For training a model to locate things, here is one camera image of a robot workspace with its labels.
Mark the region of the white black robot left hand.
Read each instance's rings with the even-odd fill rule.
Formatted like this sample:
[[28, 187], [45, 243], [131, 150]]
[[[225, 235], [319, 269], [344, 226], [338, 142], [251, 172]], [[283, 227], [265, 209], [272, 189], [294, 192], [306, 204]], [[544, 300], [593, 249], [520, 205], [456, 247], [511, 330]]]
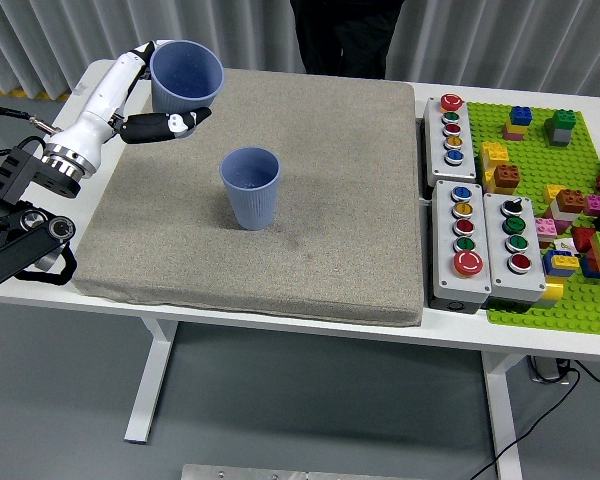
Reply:
[[[150, 76], [153, 111], [126, 117], [126, 101], [144, 74]], [[116, 135], [127, 144], [184, 138], [211, 115], [210, 106], [224, 79], [218, 57], [199, 43], [142, 44], [118, 57], [77, 120], [49, 138], [45, 155], [69, 162], [89, 176], [101, 164], [102, 146]]]

